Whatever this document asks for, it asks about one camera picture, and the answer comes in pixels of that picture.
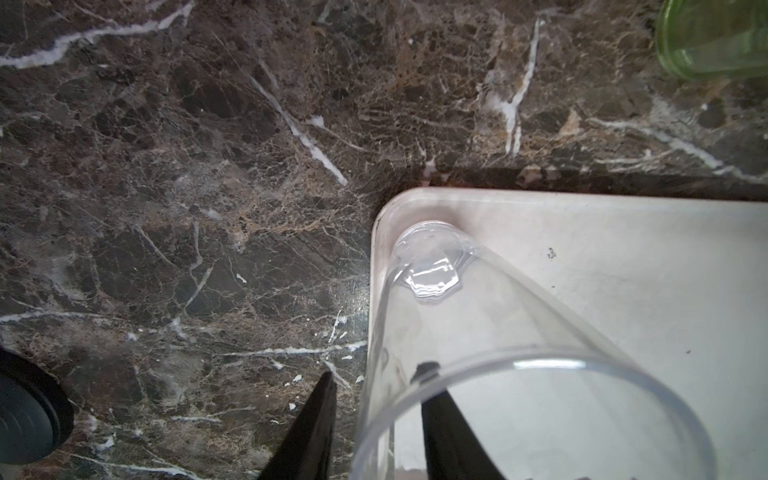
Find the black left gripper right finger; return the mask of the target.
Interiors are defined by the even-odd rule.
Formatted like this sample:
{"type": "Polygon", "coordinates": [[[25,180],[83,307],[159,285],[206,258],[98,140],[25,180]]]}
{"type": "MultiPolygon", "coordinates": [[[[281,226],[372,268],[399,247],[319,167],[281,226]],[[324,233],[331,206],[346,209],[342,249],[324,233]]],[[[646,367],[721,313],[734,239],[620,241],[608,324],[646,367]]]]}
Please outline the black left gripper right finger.
{"type": "Polygon", "coordinates": [[[446,389],[421,403],[421,417],[429,479],[504,479],[446,389]]]}

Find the clear tall plastic tumbler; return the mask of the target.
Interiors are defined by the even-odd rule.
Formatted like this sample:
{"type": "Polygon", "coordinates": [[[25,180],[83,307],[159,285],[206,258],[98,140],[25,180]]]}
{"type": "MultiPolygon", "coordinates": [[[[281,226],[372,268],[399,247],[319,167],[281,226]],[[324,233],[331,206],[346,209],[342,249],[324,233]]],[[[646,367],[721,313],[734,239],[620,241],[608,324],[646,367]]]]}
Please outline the clear tall plastic tumbler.
{"type": "Polygon", "coordinates": [[[446,389],[504,479],[713,479],[692,409],[458,228],[396,240],[370,329],[354,479],[429,479],[421,403],[446,389]]]}

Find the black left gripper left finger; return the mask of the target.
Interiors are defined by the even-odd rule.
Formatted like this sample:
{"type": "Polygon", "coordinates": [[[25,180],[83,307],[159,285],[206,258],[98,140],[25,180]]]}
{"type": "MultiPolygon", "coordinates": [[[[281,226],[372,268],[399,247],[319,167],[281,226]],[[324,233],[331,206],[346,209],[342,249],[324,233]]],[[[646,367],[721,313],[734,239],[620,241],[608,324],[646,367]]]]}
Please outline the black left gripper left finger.
{"type": "Polygon", "coordinates": [[[326,371],[259,480],[326,480],[330,475],[338,386],[326,371]]]}

